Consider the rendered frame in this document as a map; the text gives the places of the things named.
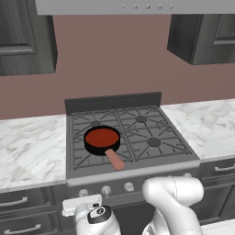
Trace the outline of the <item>grey gas stove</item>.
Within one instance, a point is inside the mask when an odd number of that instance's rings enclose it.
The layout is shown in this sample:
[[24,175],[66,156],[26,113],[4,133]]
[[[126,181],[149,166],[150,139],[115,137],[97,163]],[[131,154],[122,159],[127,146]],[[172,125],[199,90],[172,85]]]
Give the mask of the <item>grey gas stove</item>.
[[[69,197],[88,190],[100,194],[112,207],[123,235],[141,235],[151,221],[154,208],[147,204],[141,188],[157,176],[196,176],[199,158],[160,108],[159,92],[74,98],[66,108],[66,183]],[[84,134],[96,126],[109,126],[120,133],[117,155],[125,168],[116,171],[106,156],[95,156],[84,147]],[[126,182],[134,191],[124,189]],[[104,196],[103,186],[111,187]]]

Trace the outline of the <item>grey range hood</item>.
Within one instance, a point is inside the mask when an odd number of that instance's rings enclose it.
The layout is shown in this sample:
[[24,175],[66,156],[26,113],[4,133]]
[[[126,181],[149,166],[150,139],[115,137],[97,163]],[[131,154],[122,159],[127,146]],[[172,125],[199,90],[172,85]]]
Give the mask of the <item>grey range hood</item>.
[[39,15],[233,14],[235,0],[35,0]]

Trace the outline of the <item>dark grey wall cabinet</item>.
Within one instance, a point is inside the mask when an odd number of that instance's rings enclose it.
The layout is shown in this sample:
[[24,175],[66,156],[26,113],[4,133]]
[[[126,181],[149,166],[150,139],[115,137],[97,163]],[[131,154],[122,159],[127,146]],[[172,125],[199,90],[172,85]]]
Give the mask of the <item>dark grey wall cabinet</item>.
[[235,14],[172,15],[167,50],[192,65],[235,63]]
[[35,0],[0,0],[0,76],[55,73],[52,16],[39,16]]

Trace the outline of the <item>red marinara sauce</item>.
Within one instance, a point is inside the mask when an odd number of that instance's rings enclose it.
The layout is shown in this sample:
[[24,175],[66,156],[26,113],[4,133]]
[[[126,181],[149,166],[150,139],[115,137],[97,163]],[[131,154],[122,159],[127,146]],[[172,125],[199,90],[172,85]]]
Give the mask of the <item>red marinara sauce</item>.
[[85,140],[96,147],[110,146],[119,139],[118,134],[111,129],[95,129],[90,131]]

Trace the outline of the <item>dark grey drawer front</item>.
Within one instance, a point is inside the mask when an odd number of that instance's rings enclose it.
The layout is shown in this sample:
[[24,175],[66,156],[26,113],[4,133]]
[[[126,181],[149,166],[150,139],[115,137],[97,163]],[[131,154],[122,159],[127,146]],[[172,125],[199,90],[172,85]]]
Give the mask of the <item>dark grey drawer front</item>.
[[0,235],[46,235],[57,229],[47,212],[16,212],[0,215]]
[[12,207],[0,207],[0,213],[16,209],[41,207],[50,204],[50,199],[47,194],[47,191],[41,188],[34,188],[34,189],[0,194],[0,203],[18,201],[24,196],[28,197],[28,202]]
[[228,175],[234,175],[235,170],[227,172],[215,172],[214,167],[229,167],[235,164],[235,158],[225,159],[212,162],[203,162],[199,168],[200,178],[202,180],[217,179],[219,177],[225,177]]

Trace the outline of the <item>dark grey cabinet door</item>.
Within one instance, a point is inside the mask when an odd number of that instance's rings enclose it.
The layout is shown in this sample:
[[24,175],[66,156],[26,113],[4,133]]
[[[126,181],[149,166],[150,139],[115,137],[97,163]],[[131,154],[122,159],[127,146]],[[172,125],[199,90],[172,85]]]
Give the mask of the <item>dark grey cabinet door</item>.
[[209,185],[203,183],[203,199],[192,205],[201,225],[235,218],[235,184]]

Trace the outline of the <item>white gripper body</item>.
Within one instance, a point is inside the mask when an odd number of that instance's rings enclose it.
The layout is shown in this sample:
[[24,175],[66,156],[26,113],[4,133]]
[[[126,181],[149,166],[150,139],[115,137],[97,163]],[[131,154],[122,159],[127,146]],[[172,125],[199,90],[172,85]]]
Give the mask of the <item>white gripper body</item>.
[[102,196],[100,194],[91,196],[82,196],[62,201],[62,215],[70,217],[75,215],[75,209],[80,205],[85,204],[89,210],[94,208],[94,205],[102,204]]

